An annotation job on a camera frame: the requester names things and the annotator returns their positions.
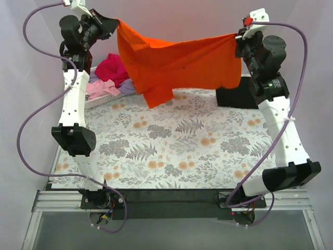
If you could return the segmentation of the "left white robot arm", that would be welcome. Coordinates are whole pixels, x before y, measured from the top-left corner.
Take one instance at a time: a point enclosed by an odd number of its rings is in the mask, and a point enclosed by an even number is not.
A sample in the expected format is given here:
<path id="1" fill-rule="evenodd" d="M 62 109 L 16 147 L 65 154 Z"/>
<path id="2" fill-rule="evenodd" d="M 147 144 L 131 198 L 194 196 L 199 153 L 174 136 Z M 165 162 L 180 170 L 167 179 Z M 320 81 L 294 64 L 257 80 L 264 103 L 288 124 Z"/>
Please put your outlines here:
<path id="1" fill-rule="evenodd" d="M 116 19 L 104 17 L 94 9 L 85 10 L 80 18 L 67 15 L 59 21 L 63 37 L 59 54 L 63 57 L 66 94 L 59 124 L 52 127 L 52 136 L 73 157 L 82 175 L 101 183 L 105 180 L 92 163 L 96 135 L 85 123 L 86 87 L 92 65 L 89 50 L 97 40 L 110 38 L 118 24 Z"/>

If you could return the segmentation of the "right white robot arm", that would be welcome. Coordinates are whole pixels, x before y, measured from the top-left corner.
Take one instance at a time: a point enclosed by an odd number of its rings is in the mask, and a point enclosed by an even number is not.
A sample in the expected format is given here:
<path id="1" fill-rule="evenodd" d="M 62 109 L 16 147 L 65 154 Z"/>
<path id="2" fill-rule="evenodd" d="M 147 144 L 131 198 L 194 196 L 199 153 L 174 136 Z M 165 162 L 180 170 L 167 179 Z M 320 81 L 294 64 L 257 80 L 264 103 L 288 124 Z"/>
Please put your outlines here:
<path id="1" fill-rule="evenodd" d="M 285 41 L 257 31 L 252 36 L 240 35 L 236 43 L 236 56 L 243 59 L 250 73 L 250 93 L 272 138 L 272 146 L 257 165 L 274 151 L 276 166 L 258 177 L 246 175 L 227 197 L 230 208 L 247 207 L 269 192 L 304 186 L 321 172 L 320 163 L 310 159 L 301 143 L 289 90 L 279 72 L 286 58 Z"/>

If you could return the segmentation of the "orange t shirt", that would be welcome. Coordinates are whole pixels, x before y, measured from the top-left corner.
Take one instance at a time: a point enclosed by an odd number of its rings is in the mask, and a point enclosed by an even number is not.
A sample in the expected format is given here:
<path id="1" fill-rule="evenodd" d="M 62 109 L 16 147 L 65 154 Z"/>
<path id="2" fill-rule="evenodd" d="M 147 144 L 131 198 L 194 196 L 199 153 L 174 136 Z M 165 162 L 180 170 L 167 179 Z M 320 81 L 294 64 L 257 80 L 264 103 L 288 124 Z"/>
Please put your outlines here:
<path id="1" fill-rule="evenodd" d="M 149 108 L 173 99 L 174 89 L 234 89 L 241 78 L 235 34 L 172 43 L 147 38 L 120 21 L 121 61 Z"/>

